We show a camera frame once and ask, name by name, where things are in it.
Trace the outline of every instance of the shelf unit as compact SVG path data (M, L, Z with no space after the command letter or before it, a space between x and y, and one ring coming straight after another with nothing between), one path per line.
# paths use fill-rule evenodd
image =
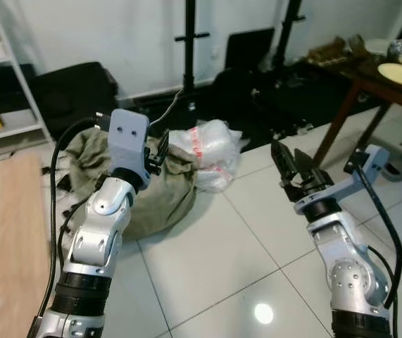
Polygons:
M27 98L27 101L30 106L30 110L32 111L32 113L34 115L34 119L35 119L35 122L33 124L19 125L19 126L4 125L0 129L0 139L3 139L4 137L10 137L13 135L24 134L27 132L41 130L42 134L44 135L44 142L53 143L54 141L53 141L51 135L49 134L49 131L46 128L46 124L44 123L44 121L42 119L41 113L39 112L38 106L33 98L32 92L30 91L30 88L27 84L27 80L24 78L22 70L20 69L19 62L18 62L18 60L16 60L16 57L13 53L10 42L8 40L7 34L4 30L4 28L2 27L1 21L0 21L0 42L6 53L5 56L0 57L0 64L7 63L12 67L12 69L19 81L19 84L24 92L24 95Z

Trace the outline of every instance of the grout line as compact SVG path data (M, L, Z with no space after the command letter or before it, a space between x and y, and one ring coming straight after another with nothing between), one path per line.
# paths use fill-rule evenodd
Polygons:
M259 171L262 171L262 170L265 170L265 169L268 169L268 168L271 168L271 167L275 167L275 164L273 163L273 164L270 164L270 165L265 166L264 168L260 168L260 169L251 171L250 173L246 173L246 174L244 174L244 175L242 175L242 176L236 177L236 178L234 178L234 181L240 180L240 179L243 178L243 177L249 176L249 175L251 175L251 174L258 173Z
M167 333L169 333L170 336L171 336L171 338L172 338L171 331L166 331L166 332L164 332L164 333L161 333L161 334L159 334L158 336L155 336L154 338L166 337L166 334L167 334Z
M302 255L300 255L299 257L295 258L292 261L289 261L288 263L285 263L282 266L279 266L279 264L277 263L277 261L272 257L271 253L266 249L266 246L263 245L263 243L260 241L260 239L257 237L256 233L251 229L251 227L248 225L248 223L245 221L245 219L243 218L243 216L241 216L240 212L235 208L234 204L229 200L229 198L226 196L226 194L224 194L224 197L227 199L227 201L230 203L230 205L233 207L233 209L235 210L235 212L237 212L238 216L243 220L244 224L246 224L246 226L248 227L249 231L251 231L252 235L257 239L258 243L260 243L260 245L265 249L266 253L269 255L269 257L274 261L274 263L276 263L276 265L279 267L279 269L282 269L294 262L296 262L297 260L307 256L308 254L310 254L311 252L314 252L316 250L316 248L311 249L310 251L303 253Z
M381 241L381 243L383 243L383 245L385 245L393 254L396 253L394 248L391 248L382 238L380 238L374 231L372 231L369 227L367 227L365 224L363 224L364 227L366 227L366 229L371 232L378 240Z
M166 327L167 327L168 332L170 333L170 336L172 338L171 329L170 329L170 326L169 326L168 321L166 319L165 311L163 310L163 307L161 305L160 298L158 298L157 289L156 289L155 284L153 283L153 279L152 279L152 276L151 276L151 271L149 270L149 266L147 265L146 259L145 259L144 254L143 254L142 246L139 244L138 240L137 240L137 245L138 245L139 252L142 255L144 266L146 267L147 275L149 276L149 279L151 281L153 292L156 294L157 302L158 302L158 305L160 306L161 314L163 315L163 319L165 320Z
M255 239L257 239L257 242L260 243L260 245L263 247L263 249L266 251L266 253L269 255L269 257L271 258L271 260L276 264L276 266L278 268L279 264L277 264L277 261L272 257L271 253L268 251L268 249L266 249L266 246L263 245L263 243L261 242L261 240L257 237L256 233L251 229L251 227L249 226L249 224L246 222L246 220L244 219L244 217L241 215L241 213L237 210L237 208L235 208L235 205L229 200L229 198L227 197L226 194L222 193L222 195L226 198L227 202L233 207L233 209L235 210L235 212L237 213L237 215L241 218L241 220L244 222L244 224L246 225L246 227L248 228L248 230L251 232L251 234L254 236Z
M206 312L207 310L210 310L212 307L217 306L219 303L222 303L223 301L228 300L230 297L232 297L232 296L234 296L234 295L236 295L236 294L242 292L243 290L245 290L245 289L247 289L248 287L254 285L255 283L260 282L261 280L264 280L266 277L271 276L272 274L276 273L276 272L279 271L279 270L280 270L280 269L278 268L278 269L276 269L276 270L274 270L274 271L271 271L271 272L268 273L267 275L264 275L263 277L258 278L257 280L255 280L255 281L253 281L252 283L246 285L245 287L242 287L241 289L239 289L239 290L237 290L237 291L231 293L229 296L226 296L225 298L220 299L220 300L217 301L216 303L214 303L214 304L208 306L207 308L205 308L205 309L199 311L198 313L192 315L191 317L187 318L186 320L183 320L182 322L178 323L177 325L174 325L173 327L171 327L171 330L175 329L176 327L179 327L179 326L182 325L182 324L185 324L185 323L188 322L189 320L191 320L191 319L197 317L198 315L201 315L202 313Z
M293 263L299 261L300 259L306 257L308 254L311 254L311 253L314 252L314 251L316 251L316 248L310 250L309 252L306 252L305 254L299 256L298 258L295 258L295 259L292 260L292 261L289 261L288 263L286 263L286 264L284 264L283 266L281 266L280 269L283 269L283 268L287 267L288 265L293 264Z
M282 272L282 274L285 276L285 278L288 280L288 283L290 283L290 285L295 289L296 293L301 297L301 299L303 300L304 304L307 305L307 307L310 309L310 311L312 312L312 314L315 316L316 319L318 319L318 322L320 322L321 326L324 327L324 329L326 330L326 332L328 333L328 335L330 337L332 337L332 335L330 334L329 330L324 326L324 324L322 323L322 321L319 319L319 317L316 315L315 311L313 311L313 309L310 307L310 305L308 305L307 301L304 299L304 297L302 297L301 293L299 292L299 290L294 286L294 284L291 282L291 280L288 278L287 275L285 275L285 272L281 269L280 270Z
M390 209L394 208L395 206L397 206L397 205L399 205L399 204L401 204L401 203L402 203L402 200L396 202L393 206L390 206L390 207L388 207L388 208L387 208L386 206L384 206L384 208L385 208L385 210L386 210L387 213L388 213ZM377 209L376 209L376 214L375 214L374 216L371 216L371 217L368 218L367 220L361 221L361 220L359 220L352 212L350 212L346 207L342 206L341 204L340 204L340 206L341 206L343 209L345 209L346 211L348 211L360 224L365 224L366 222L371 221L373 218L376 218L377 216L380 216L380 214L377 212Z

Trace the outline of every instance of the olive green fabric bag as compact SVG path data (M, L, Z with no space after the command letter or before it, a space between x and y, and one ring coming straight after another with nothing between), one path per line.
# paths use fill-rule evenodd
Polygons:
M158 139L148 137L152 154L157 145ZM70 156L71 184L82 199L94 191L98 179L110 168L107 133L85 130L71 141L66 152ZM191 210L196 198L196 170L190 155L170 147L161 169L159 176L152 175L149 187L138 193L132 220L123 232L126 239L140 239L172 227Z

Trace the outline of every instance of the table leg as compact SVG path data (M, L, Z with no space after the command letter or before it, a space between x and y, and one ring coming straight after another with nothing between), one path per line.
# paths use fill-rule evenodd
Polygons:
M357 147L366 146L368 140L370 139L372 133L375 131L376 127L381 122L382 118L385 116L385 113L391 107L391 102L384 101L382 102L379 110L377 111L376 115L372 119L371 123L368 125L367 129L363 132L362 136L357 142Z
M325 159L325 156L329 151L329 148L334 142L335 137L337 137L341 127L344 124L344 121L348 117L348 114L353 107L353 103L356 100L359 91L360 86L358 84L358 81L354 81L352 87L350 88L348 94L346 95L346 98L341 104L339 112L332 121L325 138L322 140L320 148L318 148L315 156L313 157L313 162L316 164L316 166L319 167L322 160Z

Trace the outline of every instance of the wooden table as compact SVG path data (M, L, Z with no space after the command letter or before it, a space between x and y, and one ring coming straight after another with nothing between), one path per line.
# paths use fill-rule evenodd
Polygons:
M49 274L40 162L0 161L0 337L24 338Z
M352 106L354 102L356 102L360 92L365 91L368 94L377 96L383 100L383 102L371 123L358 140L358 146L365 146L367 144L377 125L381 122L385 113L393 103L402 106L402 85L396 84L380 75L377 71L377 64L372 61L367 61L359 65L352 78L353 84L348 91L339 112L332 121L325 138L321 142L320 148L318 148L315 157L313 158L316 165L320 165L324 160L341 127L346 121L346 118L351 112Z

